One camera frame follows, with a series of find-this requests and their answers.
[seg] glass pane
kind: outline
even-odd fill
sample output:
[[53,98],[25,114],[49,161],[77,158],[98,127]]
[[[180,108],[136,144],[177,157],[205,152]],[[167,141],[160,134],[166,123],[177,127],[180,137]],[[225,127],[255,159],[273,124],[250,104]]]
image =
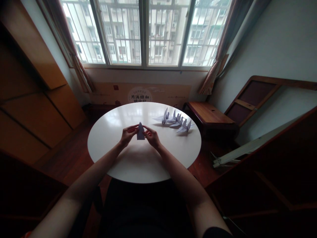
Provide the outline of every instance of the glass pane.
[[99,0],[99,8],[110,63],[141,65],[139,1]]
[[149,0],[149,65],[178,66],[189,0]]
[[183,65],[212,66],[231,0],[196,1]]
[[105,63],[89,1],[60,0],[82,63]]

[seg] purple paper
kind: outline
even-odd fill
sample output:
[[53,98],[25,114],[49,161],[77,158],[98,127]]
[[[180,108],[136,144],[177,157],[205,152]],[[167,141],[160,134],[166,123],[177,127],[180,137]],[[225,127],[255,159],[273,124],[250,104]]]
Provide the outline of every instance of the purple paper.
[[139,123],[138,129],[139,129],[139,131],[138,131],[138,133],[136,134],[136,138],[137,138],[138,140],[139,140],[139,139],[145,139],[145,136],[143,135],[144,128],[143,128],[141,122]]

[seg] round white table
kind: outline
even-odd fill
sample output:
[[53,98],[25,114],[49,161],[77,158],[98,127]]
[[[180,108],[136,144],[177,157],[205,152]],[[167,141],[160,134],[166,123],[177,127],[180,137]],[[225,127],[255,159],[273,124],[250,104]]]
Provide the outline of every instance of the round white table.
[[[168,108],[170,117],[173,117],[173,112],[176,110],[176,116],[177,113],[181,113],[187,119],[187,123],[191,120],[182,111],[155,102],[130,103],[104,114],[94,124],[88,136],[88,151],[93,162],[97,162],[119,142],[123,128],[141,122],[156,130],[161,143],[188,168],[200,151],[199,130],[194,125],[188,133],[176,133],[179,126],[170,128],[170,123],[162,125],[161,122],[153,120],[153,118],[164,115],[166,108]],[[157,151],[148,143],[147,139],[137,140],[136,135],[120,153],[108,171],[108,175],[132,183],[153,183],[170,178],[169,173],[161,164]]]

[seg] person's left hand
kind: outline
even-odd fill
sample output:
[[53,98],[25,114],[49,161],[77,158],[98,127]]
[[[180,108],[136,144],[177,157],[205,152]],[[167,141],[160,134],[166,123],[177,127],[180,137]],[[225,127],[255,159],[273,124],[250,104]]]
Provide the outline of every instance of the person's left hand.
[[124,128],[122,131],[122,137],[121,140],[119,141],[119,144],[125,148],[128,146],[129,142],[131,141],[132,137],[138,133],[139,124],[136,124],[134,126],[129,126],[127,128]]

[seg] window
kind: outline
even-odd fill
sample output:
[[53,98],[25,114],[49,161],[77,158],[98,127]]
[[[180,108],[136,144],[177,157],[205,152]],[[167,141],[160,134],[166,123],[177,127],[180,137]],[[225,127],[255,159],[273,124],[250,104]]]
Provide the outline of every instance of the window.
[[109,51],[110,51],[110,54],[115,55],[116,54],[115,46],[109,45]]
[[226,10],[225,10],[225,9],[220,9],[220,11],[219,11],[219,16],[220,16],[220,17],[223,17],[223,16],[225,15],[225,13],[226,13]]
[[192,28],[192,38],[195,39],[200,39],[204,36],[205,33],[205,28],[206,26],[198,25],[198,26],[193,26]]
[[88,31],[91,37],[91,41],[97,41],[95,29],[93,28],[93,26],[89,26]]
[[112,32],[111,32],[111,26],[108,22],[105,22],[104,23],[104,26],[105,26],[105,32],[107,34],[107,36],[111,36],[112,35]]
[[72,20],[70,18],[66,18],[66,19],[67,19],[67,23],[68,23],[70,32],[74,33],[74,29],[73,29],[73,26],[72,26]]
[[119,23],[119,25],[115,25],[116,29],[116,37],[124,38],[123,26]]
[[79,52],[79,53],[82,53],[82,50],[80,49],[79,44],[76,44],[76,45],[77,45],[78,52]]
[[176,23],[178,21],[178,11],[174,12],[173,22]]
[[126,55],[125,46],[119,46],[119,54]]
[[101,8],[101,10],[103,11],[103,12],[108,12],[108,9],[107,9],[107,6],[106,5],[104,5],[104,4],[102,4],[102,5],[100,5],[100,8]]
[[85,3],[82,4],[82,9],[84,12],[85,16],[89,16],[89,9],[88,9],[88,5],[86,5]]
[[155,29],[156,36],[164,36],[164,25],[157,24]]
[[175,32],[171,32],[171,40],[175,40]]
[[145,69],[208,69],[231,1],[196,0],[192,9],[190,0],[94,0],[96,8],[87,0],[60,0],[81,62]]
[[162,55],[162,50],[163,50],[162,46],[155,46],[155,55],[156,56]]

